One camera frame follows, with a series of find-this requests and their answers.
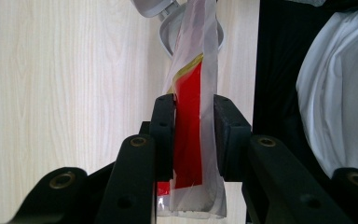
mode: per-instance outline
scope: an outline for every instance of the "white fabric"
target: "white fabric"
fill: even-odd
[[[320,7],[324,4],[326,0],[287,0],[289,2],[297,2],[297,3],[303,3],[303,4],[310,4],[315,7]]]
[[[301,67],[298,101],[310,147],[328,176],[358,168],[358,11],[336,13]]]

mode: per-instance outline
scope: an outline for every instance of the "wooden surface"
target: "wooden surface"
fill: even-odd
[[[258,5],[218,2],[226,35],[218,93],[248,120]],[[0,1],[0,223],[42,176],[63,166],[95,172],[150,120],[171,64],[159,26],[129,0]],[[244,223],[241,184],[226,186],[227,218],[158,223]]]

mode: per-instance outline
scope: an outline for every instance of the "clear plastic bag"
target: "clear plastic bag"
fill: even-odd
[[[217,169],[213,95],[217,89],[216,1],[189,0],[164,93],[176,101],[173,171],[158,183],[158,215],[225,217],[224,181]]]

